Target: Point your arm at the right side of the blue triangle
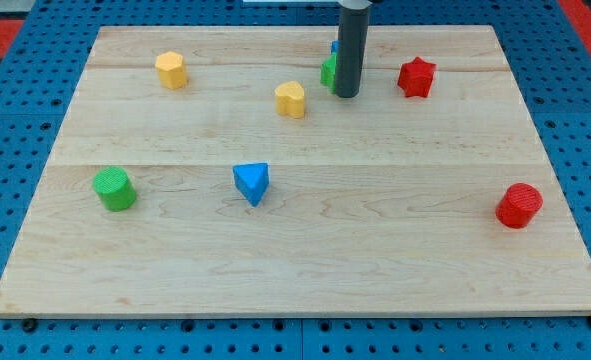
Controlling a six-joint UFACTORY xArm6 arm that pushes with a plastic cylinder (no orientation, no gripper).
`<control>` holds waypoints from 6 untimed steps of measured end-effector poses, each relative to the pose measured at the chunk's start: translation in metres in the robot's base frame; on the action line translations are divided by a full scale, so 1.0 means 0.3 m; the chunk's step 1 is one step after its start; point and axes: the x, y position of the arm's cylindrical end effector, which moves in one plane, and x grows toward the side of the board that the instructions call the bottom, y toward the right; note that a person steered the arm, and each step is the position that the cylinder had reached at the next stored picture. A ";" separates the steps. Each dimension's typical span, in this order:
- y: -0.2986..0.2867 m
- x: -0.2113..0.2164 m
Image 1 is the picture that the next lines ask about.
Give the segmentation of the grey cylindrical robot arm stick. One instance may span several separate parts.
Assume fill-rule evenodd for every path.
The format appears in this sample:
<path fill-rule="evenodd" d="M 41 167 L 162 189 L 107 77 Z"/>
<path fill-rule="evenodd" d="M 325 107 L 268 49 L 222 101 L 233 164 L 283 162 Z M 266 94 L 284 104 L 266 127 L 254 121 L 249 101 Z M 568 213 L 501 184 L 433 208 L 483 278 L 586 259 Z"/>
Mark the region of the grey cylindrical robot arm stick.
<path fill-rule="evenodd" d="M 372 2 L 339 1 L 338 50 L 334 89 L 341 98 L 358 95 Z"/>

